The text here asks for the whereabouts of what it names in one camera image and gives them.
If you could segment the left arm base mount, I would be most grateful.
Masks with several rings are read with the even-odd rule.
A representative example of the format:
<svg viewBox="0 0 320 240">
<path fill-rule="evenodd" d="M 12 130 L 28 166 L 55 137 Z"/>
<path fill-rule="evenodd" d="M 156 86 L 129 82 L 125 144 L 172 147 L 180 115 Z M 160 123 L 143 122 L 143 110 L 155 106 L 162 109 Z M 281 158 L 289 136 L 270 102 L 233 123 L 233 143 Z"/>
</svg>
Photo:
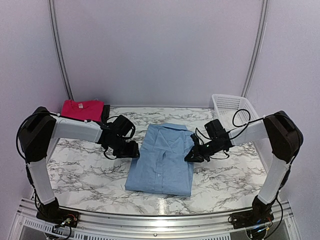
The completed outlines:
<svg viewBox="0 0 320 240">
<path fill-rule="evenodd" d="M 78 211 L 51 208 L 38 211 L 36 218 L 55 224 L 56 228 L 59 227 L 72 227 L 76 228 L 78 225 L 80 213 Z"/>
</svg>

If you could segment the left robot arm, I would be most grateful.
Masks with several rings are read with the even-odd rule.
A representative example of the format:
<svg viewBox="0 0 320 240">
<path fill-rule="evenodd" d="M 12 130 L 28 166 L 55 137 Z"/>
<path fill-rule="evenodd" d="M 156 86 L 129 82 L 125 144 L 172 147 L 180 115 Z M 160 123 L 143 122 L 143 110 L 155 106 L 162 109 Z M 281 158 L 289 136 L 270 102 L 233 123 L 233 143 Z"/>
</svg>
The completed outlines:
<svg viewBox="0 0 320 240">
<path fill-rule="evenodd" d="M 75 119 L 38 107 L 19 126 L 15 144 L 25 162 L 26 174 L 35 194 L 35 205 L 40 216 L 53 223 L 65 214 L 59 206 L 47 170 L 48 151 L 53 139 L 72 139 L 100 145 L 105 151 L 112 149 L 115 159 L 140 156 L 139 145 L 132 138 L 136 128 L 123 115 L 112 122 L 93 119 Z"/>
</svg>

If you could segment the magenta t-shirt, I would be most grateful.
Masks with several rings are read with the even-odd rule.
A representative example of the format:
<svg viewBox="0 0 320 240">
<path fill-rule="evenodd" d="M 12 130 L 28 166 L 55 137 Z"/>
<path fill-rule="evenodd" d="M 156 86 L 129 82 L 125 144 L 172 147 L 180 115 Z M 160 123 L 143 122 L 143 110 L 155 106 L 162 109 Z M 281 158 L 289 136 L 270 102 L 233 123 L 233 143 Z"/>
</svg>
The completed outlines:
<svg viewBox="0 0 320 240">
<path fill-rule="evenodd" d="M 99 100 L 73 101 L 63 103 L 61 115 L 78 120 L 101 121 L 104 102 Z"/>
</svg>

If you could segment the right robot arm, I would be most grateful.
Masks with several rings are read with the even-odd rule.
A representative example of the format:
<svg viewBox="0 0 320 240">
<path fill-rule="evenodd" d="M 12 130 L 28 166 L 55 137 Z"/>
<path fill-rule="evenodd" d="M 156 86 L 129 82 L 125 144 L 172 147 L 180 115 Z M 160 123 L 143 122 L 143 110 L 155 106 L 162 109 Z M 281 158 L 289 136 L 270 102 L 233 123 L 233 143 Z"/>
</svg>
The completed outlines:
<svg viewBox="0 0 320 240">
<path fill-rule="evenodd" d="M 226 130 L 219 119 L 208 122 L 204 127 L 208 134 L 208 142 L 201 143 L 197 134 L 193 133 L 190 137 L 194 145 L 184 158 L 186 162 L 208 162 L 214 154 L 227 152 L 235 146 L 264 139 L 269 141 L 271 165 L 261 190 L 252 202 L 252 209 L 247 214 L 247 219 L 252 224 L 260 223 L 271 210 L 289 178 L 292 163 L 304 142 L 302 132 L 282 110 L 249 120 L 231 130 Z"/>
</svg>

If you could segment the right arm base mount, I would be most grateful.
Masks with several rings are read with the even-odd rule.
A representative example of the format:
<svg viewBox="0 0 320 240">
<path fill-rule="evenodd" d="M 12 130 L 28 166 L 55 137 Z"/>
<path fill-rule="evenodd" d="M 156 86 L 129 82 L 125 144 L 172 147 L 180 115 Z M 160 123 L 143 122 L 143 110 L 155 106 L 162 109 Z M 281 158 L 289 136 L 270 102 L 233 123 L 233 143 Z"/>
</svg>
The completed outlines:
<svg viewBox="0 0 320 240">
<path fill-rule="evenodd" d="M 272 211 L 267 212 L 263 216 L 256 217 L 254 216 L 253 210 L 234 212 L 228 218 L 228 222 L 233 225 L 234 229 L 241 229 L 270 223 L 273 220 L 274 215 Z"/>
</svg>

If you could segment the light blue shirt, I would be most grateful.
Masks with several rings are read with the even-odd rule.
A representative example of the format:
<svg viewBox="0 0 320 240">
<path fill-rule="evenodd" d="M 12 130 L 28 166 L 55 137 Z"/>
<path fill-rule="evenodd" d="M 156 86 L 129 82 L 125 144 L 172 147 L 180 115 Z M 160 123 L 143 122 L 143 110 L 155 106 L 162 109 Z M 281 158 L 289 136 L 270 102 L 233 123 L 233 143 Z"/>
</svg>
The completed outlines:
<svg viewBox="0 0 320 240">
<path fill-rule="evenodd" d="M 194 165 L 185 157 L 194 146 L 192 134 L 185 125 L 150 124 L 139 149 L 140 157 L 131 160 L 125 189 L 191 196 Z"/>
</svg>

